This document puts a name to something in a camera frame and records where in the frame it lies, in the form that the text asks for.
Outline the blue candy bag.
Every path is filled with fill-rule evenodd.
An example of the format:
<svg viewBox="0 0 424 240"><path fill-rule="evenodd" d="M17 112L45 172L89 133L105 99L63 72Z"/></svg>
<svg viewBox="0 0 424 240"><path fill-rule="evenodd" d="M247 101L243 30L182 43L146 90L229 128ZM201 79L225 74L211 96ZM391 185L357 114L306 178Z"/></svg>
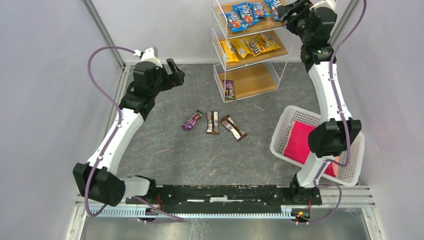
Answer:
<svg viewBox="0 0 424 240"><path fill-rule="evenodd" d="M265 0L264 1L267 6L269 7L269 14L273 18L274 21L279 21L279 13L278 13L278 7L282 7L283 4L280 0Z"/></svg>
<svg viewBox="0 0 424 240"><path fill-rule="evenodd" d="M232 33L244 31L248 28L237 12L225 12L224 16L227 20L228 27Z"/></svg>
<svg viewBox="0 0 424 240"><path fill-rule="evenodd" d="M255 19L269 17L270 14L265 9L264 2L249 2L248 6L252 12L252 16Z"/></svg>
<svg viewBox="0 0 424 240"><path fill-rule="evenodd" d="M232 6L232 9L236 13L238 13L238 15L240 16L242 20L242 23L246 27L255 25L260 21L258 18L255 18L255 16L253 15L253 11L247 2L235 4Z"/></svg>

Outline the bottom wooden shelf board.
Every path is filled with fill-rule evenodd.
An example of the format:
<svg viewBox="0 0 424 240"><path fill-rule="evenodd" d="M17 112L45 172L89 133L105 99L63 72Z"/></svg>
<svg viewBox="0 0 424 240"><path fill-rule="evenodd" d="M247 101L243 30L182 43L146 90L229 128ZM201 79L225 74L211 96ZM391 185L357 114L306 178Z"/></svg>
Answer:
<svg viewBox="0 0 424 240"><path fill-rule="evenodd" d="M281 82L281 76L277 74L270 62L227 71L223 70L220 64L216 64L213 74L219 94L224 102L231 101L225 98L225 81L233 82L236 100L275 91Z"/></svg>

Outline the purple candy bag on shelf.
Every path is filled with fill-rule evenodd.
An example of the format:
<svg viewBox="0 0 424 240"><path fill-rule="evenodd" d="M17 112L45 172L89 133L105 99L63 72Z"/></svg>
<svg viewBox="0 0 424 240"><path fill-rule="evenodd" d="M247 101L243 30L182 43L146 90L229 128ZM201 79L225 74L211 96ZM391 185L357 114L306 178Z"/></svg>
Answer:
<svg viewBox="0 0 424 240"><path fill-rule="evenodd" d="M235 86L234 81L232 80L225 80L224 81L224 99L225 100L235 100L236 94L235 94Z"/></svg>

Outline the yellow candy bag top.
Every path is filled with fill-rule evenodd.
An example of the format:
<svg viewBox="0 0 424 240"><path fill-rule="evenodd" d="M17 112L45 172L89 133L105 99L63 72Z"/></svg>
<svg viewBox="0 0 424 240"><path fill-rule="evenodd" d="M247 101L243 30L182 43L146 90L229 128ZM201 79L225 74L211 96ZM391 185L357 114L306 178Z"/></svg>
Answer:
<svg viewBox="0 0 424 240"><path fill-rule="evenodd" d="M231 43L228 40L221 40L220 44L225 54L226 63L239 63L236 53L234 52Z"/></svg>

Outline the pink cloth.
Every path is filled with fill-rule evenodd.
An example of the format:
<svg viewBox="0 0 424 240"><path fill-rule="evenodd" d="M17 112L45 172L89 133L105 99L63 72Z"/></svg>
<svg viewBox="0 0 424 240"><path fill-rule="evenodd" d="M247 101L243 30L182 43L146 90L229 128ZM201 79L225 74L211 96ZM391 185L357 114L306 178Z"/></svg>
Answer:
<svg viewBox="0 0 424 240"><path fill-rule="evenodd" d="M304 165L310 153L308 137L315 128L315 126L294 121L288 133L288 141L284 146L283 156Z"/></svg>

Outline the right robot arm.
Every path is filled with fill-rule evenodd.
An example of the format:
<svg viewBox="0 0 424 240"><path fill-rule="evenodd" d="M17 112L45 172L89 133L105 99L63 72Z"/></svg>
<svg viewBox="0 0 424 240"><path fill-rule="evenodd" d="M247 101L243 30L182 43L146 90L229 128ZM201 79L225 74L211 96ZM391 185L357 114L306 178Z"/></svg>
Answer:
<svg viewBox="0 0 424 240"><path fill-rule="evenodd" d="M351 145L362 129L353 119L343 99L337 76L336 52L330 43L337 21L336 1L312 3L297 0L276 8L278 19L302 42L300 58L312 80L320 107L321 123L308 135L309 155L293 178L295 186L317 189L329 164L346 167L351 160Z"/></svg>

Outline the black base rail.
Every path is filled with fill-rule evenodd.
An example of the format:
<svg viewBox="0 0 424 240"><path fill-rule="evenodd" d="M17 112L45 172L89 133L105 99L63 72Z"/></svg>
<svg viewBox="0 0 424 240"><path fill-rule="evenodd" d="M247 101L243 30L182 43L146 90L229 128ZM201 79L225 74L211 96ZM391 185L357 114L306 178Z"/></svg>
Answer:
<svg viewBox="0 0 424 240"><path fill-rule="evenodd" d="M320 206L318 188L279 185L162 185L127 204L159 204L169 214L267 214L282 206Z"/></svg>

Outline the middle wooden shelf board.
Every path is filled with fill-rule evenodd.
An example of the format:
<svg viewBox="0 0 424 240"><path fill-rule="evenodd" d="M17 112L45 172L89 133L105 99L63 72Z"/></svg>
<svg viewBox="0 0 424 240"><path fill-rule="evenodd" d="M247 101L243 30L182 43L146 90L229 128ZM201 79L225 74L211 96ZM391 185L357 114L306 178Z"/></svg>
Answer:
<svg viewBox="0 0 424 240"><path fill-rule="evenodd" d="M279 49L262 53L257 57L253 57L253 55L248 55L246 58L243 59L239 56L236 49L231 44L236 56L239 59L239 62L232 62L232 63L226 63L225 52L224 52L222 45L220 43L220 41L226 40L226 39L218 40L215 37L214 40L213 40L213 44L214 44L215 51L217 53L217 58L218 58L217 64L220 64L224 71L231 71L231 70L244 68L244 67L247 67L247 66L250 66L250 65L266 62L266 61L269 61L269 60L273 60L273 59L276 59L276 58L285 57L285 56L289 55L289 50L283 45L282 41L280 40L280 38L278 37L278 35L276 34L276 32L274 30L267 31L265 33L268 33L272 37L272 39L278 45L280 45ZM248 35L248 36L245 36L245 37L253 37L253 36L256 36L256 35L257 34Z"/></svg>

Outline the brown candy bar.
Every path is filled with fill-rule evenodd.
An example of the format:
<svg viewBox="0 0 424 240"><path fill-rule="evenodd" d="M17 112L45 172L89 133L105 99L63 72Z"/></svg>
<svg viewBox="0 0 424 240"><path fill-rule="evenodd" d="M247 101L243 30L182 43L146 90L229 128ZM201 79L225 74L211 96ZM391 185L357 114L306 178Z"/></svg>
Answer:
<svg viewBox="0 0 424 240"><path fill-rule="evenodd" d="M248 134L239 128L230 115L224 116L220 123L233 135L236 141L240 141L245 138Z"/></svg>
<svg viewBox="0 0 424 240"><path fill-rule="evenodd" d="M219 112L218 111L207 111L207 134L219 135Z"/></svg>

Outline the purple candy bag on floor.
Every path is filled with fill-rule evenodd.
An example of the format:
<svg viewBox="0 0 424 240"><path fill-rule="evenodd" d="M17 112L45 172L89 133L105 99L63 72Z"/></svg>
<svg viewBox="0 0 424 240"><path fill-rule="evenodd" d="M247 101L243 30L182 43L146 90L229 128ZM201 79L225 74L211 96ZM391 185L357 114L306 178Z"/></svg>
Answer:
<svg viewBox="0 0 424 240"><path fill-rule="evenodd" d="M204 116L204 113L200 110L196 110L182 125L181 127L185 130L191 130L198 121Z"/></svg>

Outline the white plastic basket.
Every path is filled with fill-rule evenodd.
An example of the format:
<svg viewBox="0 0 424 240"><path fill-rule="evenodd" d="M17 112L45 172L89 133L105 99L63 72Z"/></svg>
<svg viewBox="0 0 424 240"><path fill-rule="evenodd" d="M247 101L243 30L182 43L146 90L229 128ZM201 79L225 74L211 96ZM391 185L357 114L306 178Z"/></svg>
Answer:
<svg viewBox="0 0 424 240"><path fill-rule="evenodd" d="M270 151L272 154L294 166L302 168L303 163L284 156L287 142L294 122L301 122L313 127L320 125L321 116L318 113L289 105L281 114L277 126L271 138ZM321 177L344 186L355 186L361 174L365 151L365 135L360 132L350 147L350 161L348 166L338 169L336 177L322 174Z"/></svg>

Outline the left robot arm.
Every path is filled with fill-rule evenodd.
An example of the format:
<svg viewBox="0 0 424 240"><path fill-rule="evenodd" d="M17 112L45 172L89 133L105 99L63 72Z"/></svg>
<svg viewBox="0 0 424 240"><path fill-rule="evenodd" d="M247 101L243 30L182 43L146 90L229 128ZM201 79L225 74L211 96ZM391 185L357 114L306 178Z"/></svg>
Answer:
<svg viewBox="0 0 424 240"><path fill-rule="evenodd" d="M151 178L138 175L118 178L116 173L131 139L155 106L158 94L184 83L185 73L174 60L168 58L166 62L171 73L152 60L135 65L133 80L118 104L114 124L86 163L74 166L72 173L86 206L92 200L115 207L123 199L145 196L155 188Z"/></svg>

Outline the yellow candy bag bottom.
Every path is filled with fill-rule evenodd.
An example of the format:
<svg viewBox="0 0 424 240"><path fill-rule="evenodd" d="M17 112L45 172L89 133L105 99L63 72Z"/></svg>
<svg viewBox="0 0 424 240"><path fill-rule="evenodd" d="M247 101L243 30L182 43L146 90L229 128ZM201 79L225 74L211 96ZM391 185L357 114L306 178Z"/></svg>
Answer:
<svg viewBox="0 0 424 240"><path fill-rule="evenodd" d="M246 45L251 49L254 58L266 52L264 46L257 39L256 36L243 37L242 39L244 40Z"/></svg>

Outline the wooden shelf board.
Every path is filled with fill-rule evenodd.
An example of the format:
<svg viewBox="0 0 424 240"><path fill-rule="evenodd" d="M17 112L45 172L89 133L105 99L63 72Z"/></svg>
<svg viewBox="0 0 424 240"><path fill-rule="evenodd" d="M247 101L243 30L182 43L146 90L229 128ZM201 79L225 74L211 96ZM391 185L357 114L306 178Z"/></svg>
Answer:
<svg viewBox="0 0 424 240"><path fill-rule="evenodd" d="M280 40L280 38L278 37L278 35L276 34L276 32L274 30L267 31L265 33L268 33L272 37L272 39L278 45L280 45L279 49L262 53L257 57L253 57L253 55L248 55L246 58L243 59L239 56L236 49L231 44L236 56L239 59L239 62L232 62L232 63L226 63L225 52L224 52L222 45L220 43L220 41L226 40L226 39L218 40L215 37L214 40L213 40L213 44L214 44L215 51L217 53L217 58L218 58L217 64L220 64L224 71L231 71L231 70L244 68L244 67L247 67L247 66L250 66L250 65L266 62L266 61L269 61L269 60L273 60L273 59L276 59L276 58L285 57L285 56L289 55L289 50L283 45L282 41ZM256 36L256 35L257 34L248 35L248 36L245 36L245 37L253 37L253 36Z"/></svg>
<svg viewBox="0 0 424 240"><path fill-rule="evenodd" d="M227 71L223 70L220 64L216 64L213 74L219 94L224 102L231 101L225 98L225 81L233 82L236 100L275 91L281 82L281 76L277 74L270 62Z"/></svg>
<svg viewBox="0 0 424 240"><path fill-rule="evenodd" d="M252 35L261 32L273 31L284 28L285 22L275 21L271 16L265 17L258 23L249 26L247 29L232 32L228 26L228 21L225 13L233 11L233 6L240 3L264 2L263 0L211 0L211 10L214 16L212 27L217 34L221 34L225 39L232 39Z"/></svg>

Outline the top wooden shelf board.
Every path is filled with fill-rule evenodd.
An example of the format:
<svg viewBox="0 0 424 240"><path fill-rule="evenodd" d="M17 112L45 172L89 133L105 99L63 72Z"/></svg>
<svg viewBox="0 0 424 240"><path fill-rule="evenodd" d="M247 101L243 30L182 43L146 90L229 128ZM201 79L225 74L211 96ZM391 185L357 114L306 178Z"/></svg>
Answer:
<svg viewBox="0 0 424 240"><path fill-rule="evenodd" d="M225 13L233 11L233 6L240 3L264 2L263 0L211 0L211 10L214 16L212 27L217 34L221 34L225 39L232 39L252 35L261 32L273 31L284 28L285 22L275 21L271 16L265 17L258 23L249 26L247 29L232 32L228 26L228 21Z"/></svg>

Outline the yellow candy bag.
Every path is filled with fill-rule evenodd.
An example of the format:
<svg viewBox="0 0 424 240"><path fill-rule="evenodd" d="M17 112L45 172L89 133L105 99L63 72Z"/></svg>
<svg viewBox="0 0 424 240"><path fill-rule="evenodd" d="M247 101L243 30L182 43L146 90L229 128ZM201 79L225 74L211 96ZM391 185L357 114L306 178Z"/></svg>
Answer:
<svg viewBox="0 0 424 240"><path fill-rule="evenodd" d="M264 46L257 39L256 36L243 37L242 39L244 40L246 45L251 49L254 58L266 52Z"/></svg>
<svg viewBox="0 0 424 240"><path fill-rule="evenodd" d="M241 38L232 38L230 43L234 46L238 55L245 59L248 55L253 55L252 50L246 45L243 39Z"/></svg>
<svg viewBox="0 0 424 240"><path fill-rule="evenodd" d="M226 63L239 63L236 53L234 52L231 43L228 40L221 40L220 44L225 54Z"/></svg>
<svg viewBox="0 0 424 240"><path fill-rule="evenodd" d="M256 38L264 46L266 52L274 51L281 48L281 46L278 45L267 32L257 34Z"/></svg>

